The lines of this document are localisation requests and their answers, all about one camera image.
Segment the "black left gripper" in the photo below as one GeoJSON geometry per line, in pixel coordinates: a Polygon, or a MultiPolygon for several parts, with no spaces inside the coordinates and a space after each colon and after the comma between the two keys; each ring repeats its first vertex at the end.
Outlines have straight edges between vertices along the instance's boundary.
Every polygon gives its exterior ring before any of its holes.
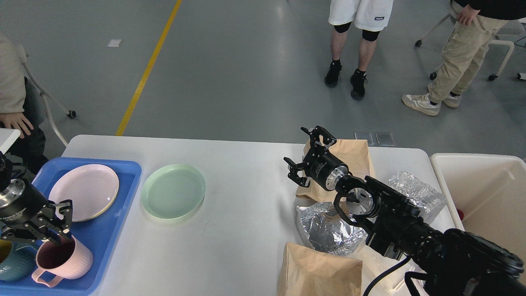
{"type": "Polygon", "coordinates": [[[1,193],[1,240],[36,243],[49,241],[61,246],[72,240],[73,201],[47,200],[28,180],[13,179],[1,193]],[[45,233],[36,231],[41,227],[45,233]]]}

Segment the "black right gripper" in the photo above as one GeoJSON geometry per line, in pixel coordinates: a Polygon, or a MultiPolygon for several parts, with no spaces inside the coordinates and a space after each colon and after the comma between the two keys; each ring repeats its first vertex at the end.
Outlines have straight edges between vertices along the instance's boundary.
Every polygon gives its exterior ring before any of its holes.
{"type": "Polygon", "coordinates": [[[349,167],[329,151],[337,143],[337,138],[321,126],[301,127],[301,131],[309,135],[309,150],[299,164],[284,157],[289,169],[288,178],[300,187],[309,187],[312,178],[324,190],[334,191],[340,179],[349,175],[349,167]],[[305,176],[300,177],[299,171],[304,171],[305,176]]]}

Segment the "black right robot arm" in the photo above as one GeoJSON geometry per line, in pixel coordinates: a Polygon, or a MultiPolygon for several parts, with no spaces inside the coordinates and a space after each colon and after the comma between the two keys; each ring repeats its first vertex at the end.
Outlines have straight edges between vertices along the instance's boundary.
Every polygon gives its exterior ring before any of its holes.
{"type": "Polygon", "coordinates": [[[524,262],[507,249],[470,232],[451,228],[445,232],[424,222],[408,197],[379,180],[353,176],[349,167],[330,153],[337,139],[321,126],[301,128],[310,146],[301,163],[285,157],[288,178],[301,187],[313,180],[335,191],[339,217],[367,233],[366,245],[384,257],[400,259],[366,288],[367,296],[384,277],[413,260],[423,272],[408,271],[404,281],[412,296],[419,291],[413,280],[424,281],[430,296],[524,296],[519,281],[524,262]]]}

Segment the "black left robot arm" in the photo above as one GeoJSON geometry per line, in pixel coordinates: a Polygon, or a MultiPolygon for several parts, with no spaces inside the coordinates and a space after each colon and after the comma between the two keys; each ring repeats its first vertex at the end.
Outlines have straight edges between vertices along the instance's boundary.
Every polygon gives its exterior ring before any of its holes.
{"type": "Polygon", "coordinates": [[[73,201],[55,203],[32,183],[13,174],[13,163],[1,154],[1,239],[11,242],[51,242],[62,245],[73,240],[73,201]]]}

